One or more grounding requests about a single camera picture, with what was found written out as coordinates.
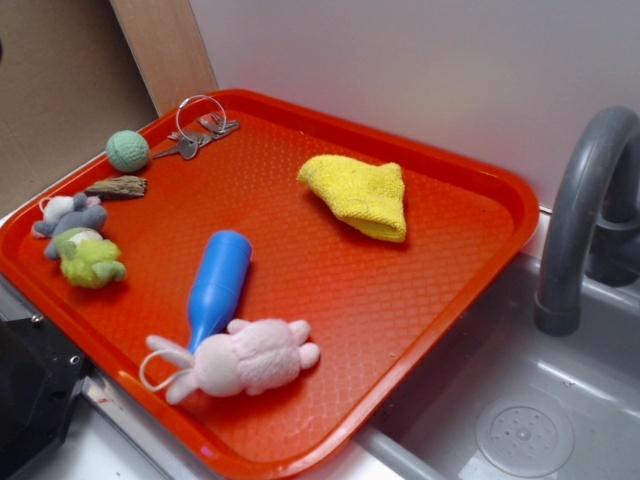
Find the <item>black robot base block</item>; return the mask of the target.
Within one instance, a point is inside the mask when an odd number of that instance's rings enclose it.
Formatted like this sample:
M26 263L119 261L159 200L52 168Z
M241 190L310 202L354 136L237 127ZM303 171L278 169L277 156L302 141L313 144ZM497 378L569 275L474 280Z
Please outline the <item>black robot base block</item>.
M60 448L88 361L48 318L1 322L1 477L14 479Z

